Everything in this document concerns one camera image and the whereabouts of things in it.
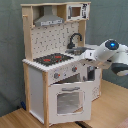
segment faucet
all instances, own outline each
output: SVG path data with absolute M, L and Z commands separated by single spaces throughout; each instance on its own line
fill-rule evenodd
M 73 39 L 73 37 L 74 37 L 75 35 L 80 36 L 80 41 L 82 41 L 82 35 L 81 35 L 80 33 L 74 33 L 74 34 L 71 36 L 71 38 L 70 38 L 70 43 L 69 43 L 68 46 L 67 46 L 68 49 L 72 49 L 73 47 L 75 47 L 75 44 L 73 44 L 73 42 L 72 42 L 72 39 Z

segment oven handle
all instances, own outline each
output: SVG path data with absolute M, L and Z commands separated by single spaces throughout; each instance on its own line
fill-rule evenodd
M 72 7 L 71 6 L 69 6 L 69 11 L 70 11 L 70 16 L 68 16 L 68 19 L 71 19 L 71 17 L 72 17 Z
M 80 87 L 75 87 L 75 88 L 62 88 L 62 91 L 75 91 L 75 90 L 79 90 Z

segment blue light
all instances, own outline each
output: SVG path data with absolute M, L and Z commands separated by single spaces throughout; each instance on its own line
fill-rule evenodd
M 115 46 L 115 44 L 114 44 L 114 43 L 111 43 L 110 45 L 111 45 L 111 47 L 114 47 L 114 46 Z

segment toy sink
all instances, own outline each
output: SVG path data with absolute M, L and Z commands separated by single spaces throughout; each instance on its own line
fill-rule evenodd
M 73 54 L 75 56 L 81 55 L 83 52 L 85 52 L 87 49 L 86 47 L 77 47 L 77 48 L 73 48 L 73 49 L 68 49 L 65 51 L 65 53 L 68 54 Z

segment knob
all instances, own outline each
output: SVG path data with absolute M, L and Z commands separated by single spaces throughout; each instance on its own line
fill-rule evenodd
M 55 78 L 55 79 L 58 79 L 59 76 L 60 76 L 60 74 L 58 74 L 58 73 L 55 73 L 55 74 L 54 74 L 54 78 Z
M 73 71 L 73 72 L 76 72 L 76 70 L 77 70 L 77 67 L 73 67 L 73 68 L 72 68 L 72 71 Z
M 83 81 L 87 81 L 87 79 L 86 79 L 86 77 L 85 77 L 85 76 L 83 76 Z

